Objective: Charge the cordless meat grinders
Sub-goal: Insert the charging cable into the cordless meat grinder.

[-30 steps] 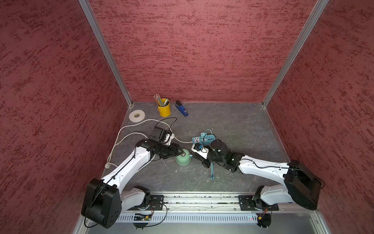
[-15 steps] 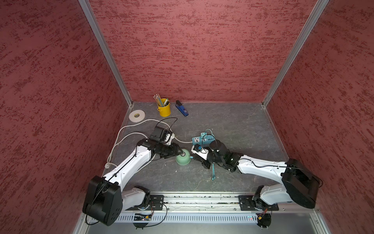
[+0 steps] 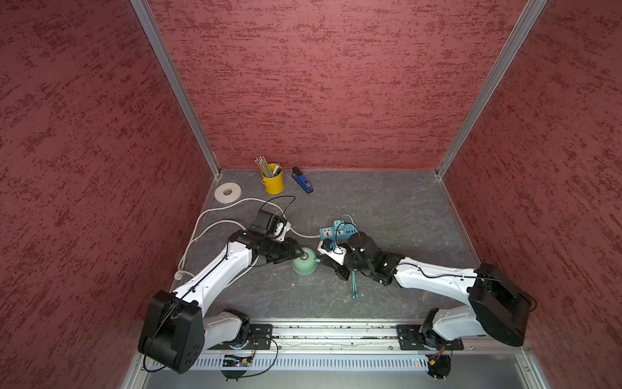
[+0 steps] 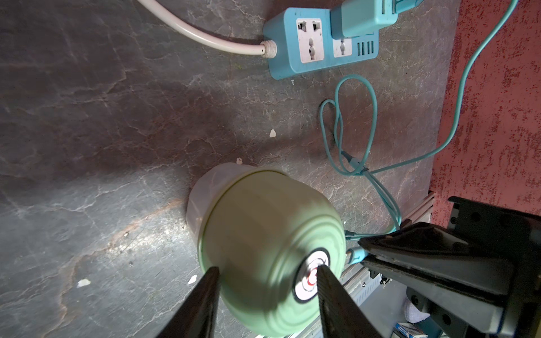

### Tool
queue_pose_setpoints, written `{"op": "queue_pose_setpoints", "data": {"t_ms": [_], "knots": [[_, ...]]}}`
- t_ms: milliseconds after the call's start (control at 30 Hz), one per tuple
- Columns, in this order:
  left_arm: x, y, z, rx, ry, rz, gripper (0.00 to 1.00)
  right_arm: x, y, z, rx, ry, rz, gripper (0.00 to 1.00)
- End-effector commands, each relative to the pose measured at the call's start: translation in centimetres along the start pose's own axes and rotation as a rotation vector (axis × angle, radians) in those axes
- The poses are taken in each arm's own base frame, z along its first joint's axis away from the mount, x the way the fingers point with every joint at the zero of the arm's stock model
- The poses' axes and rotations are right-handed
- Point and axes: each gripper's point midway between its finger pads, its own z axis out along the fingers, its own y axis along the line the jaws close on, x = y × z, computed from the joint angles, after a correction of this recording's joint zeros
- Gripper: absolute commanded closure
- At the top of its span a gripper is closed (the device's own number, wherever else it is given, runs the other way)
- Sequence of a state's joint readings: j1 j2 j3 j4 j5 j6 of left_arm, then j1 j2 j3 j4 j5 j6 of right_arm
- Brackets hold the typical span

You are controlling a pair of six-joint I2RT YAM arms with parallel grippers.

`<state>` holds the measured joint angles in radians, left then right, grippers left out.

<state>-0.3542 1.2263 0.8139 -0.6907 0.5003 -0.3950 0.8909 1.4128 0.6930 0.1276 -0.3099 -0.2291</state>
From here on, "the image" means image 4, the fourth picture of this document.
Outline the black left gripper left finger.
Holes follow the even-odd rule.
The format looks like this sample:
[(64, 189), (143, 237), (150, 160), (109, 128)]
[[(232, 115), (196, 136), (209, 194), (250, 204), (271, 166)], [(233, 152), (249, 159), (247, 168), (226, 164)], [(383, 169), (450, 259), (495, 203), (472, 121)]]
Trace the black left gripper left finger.
[(220, 271), (211, 267), (157, 337), (213, 337), (220, 289)]

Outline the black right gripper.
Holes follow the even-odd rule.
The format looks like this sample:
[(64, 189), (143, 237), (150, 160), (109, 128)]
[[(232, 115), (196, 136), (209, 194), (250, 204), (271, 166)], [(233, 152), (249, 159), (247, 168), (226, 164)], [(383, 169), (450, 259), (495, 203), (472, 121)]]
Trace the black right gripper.
[(449, 337), (539, 337), (540, 217), (449, 202), (447, 230), (416, 223), (359, 245), (421, 280), (407, 297)]

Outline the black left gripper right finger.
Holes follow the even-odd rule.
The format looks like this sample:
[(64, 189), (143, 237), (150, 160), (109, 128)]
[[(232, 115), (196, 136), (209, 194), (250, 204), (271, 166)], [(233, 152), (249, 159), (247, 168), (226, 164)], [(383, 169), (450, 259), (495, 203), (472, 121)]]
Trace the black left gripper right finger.
[(324, 337), (382, 337), (328, 266), (319, 266), (316, 277)]

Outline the green meat grinder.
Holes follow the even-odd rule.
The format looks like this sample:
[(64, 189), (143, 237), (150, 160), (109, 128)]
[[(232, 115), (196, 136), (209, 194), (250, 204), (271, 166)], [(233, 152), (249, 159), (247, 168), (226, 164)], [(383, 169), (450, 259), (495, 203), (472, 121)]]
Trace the green meat grinder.
[(279, 170), (212, 168), (190, 192), (186, 221), (201, 269), (219, 270), (223, 302), (258, 335), (303, 331), (319, 314), (318, 267), (340, 276), (345, 266), (338, 212), (319, 191)]

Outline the teal usb charger adapter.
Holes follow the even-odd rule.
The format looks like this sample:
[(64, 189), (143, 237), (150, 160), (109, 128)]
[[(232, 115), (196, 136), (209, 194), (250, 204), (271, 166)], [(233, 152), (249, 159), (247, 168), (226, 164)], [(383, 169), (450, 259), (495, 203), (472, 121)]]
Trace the teal usb charger adapter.
[(331, 35), (345, 39), (372, 34), (397, 22), (394, 1), (348, 0), (331, 9)]

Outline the teal power strip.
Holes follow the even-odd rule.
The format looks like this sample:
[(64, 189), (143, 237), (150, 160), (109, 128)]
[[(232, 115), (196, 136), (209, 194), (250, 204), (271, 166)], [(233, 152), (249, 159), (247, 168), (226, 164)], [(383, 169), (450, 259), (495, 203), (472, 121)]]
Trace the teal power strip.
[(265, 23), (263, 37), (277, 46), (276, 56), (269, 59), (275, 80), (367, 61), (379, 52), (379, 31), (333, 39), (331, 11), (324, 8), (287, 8)]

